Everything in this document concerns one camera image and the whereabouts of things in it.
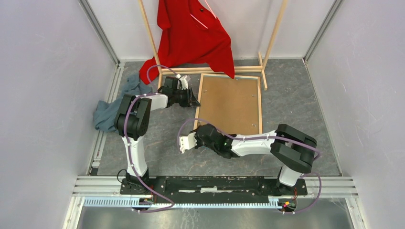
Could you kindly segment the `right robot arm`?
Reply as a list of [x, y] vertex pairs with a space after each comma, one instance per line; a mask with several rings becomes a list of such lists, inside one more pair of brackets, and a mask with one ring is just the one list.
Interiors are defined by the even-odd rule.
[[313, 137], [287, 124], [280, 124], [276, 130], [258, 135], [229, 135], [212, 124], [202, 125], [192, 133], [196, 148], [205, 146], [226, 159], [273, 155], [283, 163], [276, 181], [276, 189], [282, 195], [295, 189], [300, 176], [310, 173], [313, 162], [320, 156]]

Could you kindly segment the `blue picture frame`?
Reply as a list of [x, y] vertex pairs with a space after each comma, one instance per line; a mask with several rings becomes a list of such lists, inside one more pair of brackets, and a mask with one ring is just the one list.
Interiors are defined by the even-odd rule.
[[228, 134], [255, 135], [263, 132], [261, 79], [237, 75], [202, 73], [194, 128], [203, 119]]

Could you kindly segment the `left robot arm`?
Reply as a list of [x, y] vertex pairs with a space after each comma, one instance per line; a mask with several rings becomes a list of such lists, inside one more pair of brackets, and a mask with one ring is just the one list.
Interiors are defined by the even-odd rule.
[[126, 148], [128, 168], [125, 181], [138, 194], [145, 194], [150, 188], [144, 152], [144, 135], [149, 127], [150, 113], [174, 104], [180, 107], [199, 107], [200, 103], [194, 96], [189, 81], [188, 75], [168, 76], [157, 92], [123, 96], [114, 124]]

